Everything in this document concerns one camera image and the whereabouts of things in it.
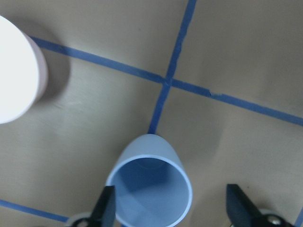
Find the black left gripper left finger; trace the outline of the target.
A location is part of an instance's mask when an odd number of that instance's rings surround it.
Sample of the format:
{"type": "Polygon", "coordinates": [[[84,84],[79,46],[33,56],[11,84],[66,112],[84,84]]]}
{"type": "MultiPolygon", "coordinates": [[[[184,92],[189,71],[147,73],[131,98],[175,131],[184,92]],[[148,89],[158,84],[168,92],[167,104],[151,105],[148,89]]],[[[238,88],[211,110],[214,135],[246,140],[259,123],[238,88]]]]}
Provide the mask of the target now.
{"type": "Polygon", "coordinates": [[[105,186],[89,218],[89,227],[112,227],[115,218],[115,186],[105,186]]]}

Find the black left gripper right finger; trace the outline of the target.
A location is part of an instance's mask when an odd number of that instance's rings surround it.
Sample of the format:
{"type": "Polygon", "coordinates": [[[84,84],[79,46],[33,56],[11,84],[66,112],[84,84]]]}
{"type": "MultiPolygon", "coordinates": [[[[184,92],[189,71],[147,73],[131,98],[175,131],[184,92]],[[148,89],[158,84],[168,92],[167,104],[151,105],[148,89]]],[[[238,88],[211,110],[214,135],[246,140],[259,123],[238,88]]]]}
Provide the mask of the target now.
{"type": "Polygon", "coordinates": [[[226,185],[226,212],[233,227],[285,227],[276,214],[262,214],[237,184],[226,185]]]}

